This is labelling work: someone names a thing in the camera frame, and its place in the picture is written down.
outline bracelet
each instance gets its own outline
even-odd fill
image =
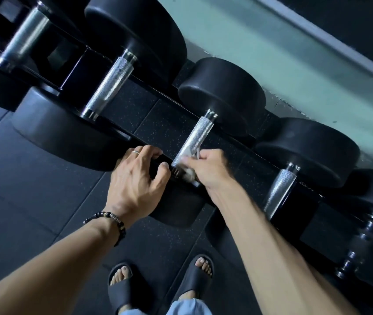
[[[86,223],[92,221],[93,219],[97,219],[97,218],[100,218],[100,217],[110,217],[118,225],[118,228],[119,228],[119,238],[118,238],[118,241],[116,241],[114,247],[117,246],[118,243],[123,238],[125,238],[126,230],[125,230],[124,222],[122,222],[121,219],[119,217],[117,217],[115,214],[113,214],[112,212],[103,212],[103,211],[96,212],[94,215],[92,215],[91,217],[88,217],[86,220],[84,220],[83,221],[83,225],[85,225]]]

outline black slide sandal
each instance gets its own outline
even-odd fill
[[[212,276],[208,275],[204,272],[201,268],[195,266],[195,262],[200,258],[204,258],[208,261],[211,268]],[[205,254],[198,254],[192,261],[189,263],[189,266],[185,272],[184,278],[179,285],[178,291],[176,292],[175,296],[173,297],[172,303],[177,301],[179,297],[188,291],[194,291],[197,294],[197,298],[201,299],[204,295],[205,291],[210,286],[211,280],[214,277],[214,263],[213,260],[205,255]]]
[[[110,285],[112,277],[115,275],[116,271],[123,266],[126,266],[130,271],[131,276],[127,279],[119,281],[114,285]],[[112,305],[113,314],[117,314],[118,310],[127,304],[131,303],[131,282],[134,274],[128,262],[121,262],[120,264],[113,267],[108,276],[108,295],[110,304]]]

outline hand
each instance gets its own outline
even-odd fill
[[[233,180],[227,167],[227,159],[221,149],[202,149],[200,158],[182,158],[182,163],[195,170],[198,179],[208,191]]]
[[[162,197],[171,177],[169,165],[161,163],[153,180],[149,174],[151,159],[162,153],[157,147],[138,146],[128,149],[116,162],[104,211],[116,214],[126,228],[152,213]]]

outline wall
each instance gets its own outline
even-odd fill
[[[159,0],[185,38],[373,156],[373,76],[255,0]]]

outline pant leg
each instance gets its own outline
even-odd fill
[[[121,315],[147,315],[147,314],[143,313],[139,309],[134,309],[134,310],[126,310],[122,312]]]
[[[210,309],[207,307],[207,305],[202,300],[183,299],[182,301],[173,302],[173,304],[171,305],[166,315],[212,315],[212,314],[210,312]]]

